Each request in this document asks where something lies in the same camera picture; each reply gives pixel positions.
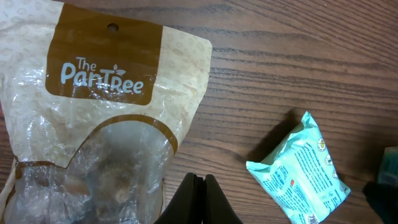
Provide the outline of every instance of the the pantree logo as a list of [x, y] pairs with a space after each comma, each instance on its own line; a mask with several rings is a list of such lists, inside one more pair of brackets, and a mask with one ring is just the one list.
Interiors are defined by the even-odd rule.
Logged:
[[97, 69], [97, 64], [88, 63], [84, 57], [76, 57], [76, 65], [66, 62], [61, 70], [61, 83], [66, 84], [67, 80], [73, 80], [75, 86], [97, 87], [110, 92], [138, 94], [144, 83], [141, 81], [122, 80], [120, 76], [126, 73], [114, 65], [113, 69]]

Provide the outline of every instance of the teal package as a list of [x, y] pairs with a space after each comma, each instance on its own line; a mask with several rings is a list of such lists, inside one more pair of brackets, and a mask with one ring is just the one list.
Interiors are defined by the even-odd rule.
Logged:
[[263, 161], [246, 167], [294, 224], [320, 223], [351, 192], [309, 112]]
[[377, 182], [398, 187], [398, 146], [384, 150]]

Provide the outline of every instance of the clear plastic bag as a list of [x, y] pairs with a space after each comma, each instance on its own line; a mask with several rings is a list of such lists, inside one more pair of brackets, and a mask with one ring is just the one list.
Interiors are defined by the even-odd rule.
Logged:
[[3, 222], [153, 223], [206, 91], [209, 41], [61, 2], [1, 4], [0, 97], [17, 158]]

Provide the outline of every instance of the crumpled plastic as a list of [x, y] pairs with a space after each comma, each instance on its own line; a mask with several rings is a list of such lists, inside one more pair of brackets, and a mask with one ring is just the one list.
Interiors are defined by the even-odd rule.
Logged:
[[21, 168], [5, 223], [153, 223], [162, 211], [162, 177], [173, 156], [165, 138], [154, 136], [152, 126], [116, 123], [90, 138], [67, 169]]
[[309, 112], [263, 161], [246, 167], [293, 224], [320, 223], [351, 192]]

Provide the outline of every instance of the black object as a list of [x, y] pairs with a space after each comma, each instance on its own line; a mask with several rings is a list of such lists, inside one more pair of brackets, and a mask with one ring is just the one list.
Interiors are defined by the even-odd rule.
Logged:
[[234, 213], [213, 175], [206, 179], [189, 173], [166, 210], [154, 224], [243, 224]]
[[398, 188], [369, 182], [364, 187], [363, 193], [385, 224], [398, 223]]

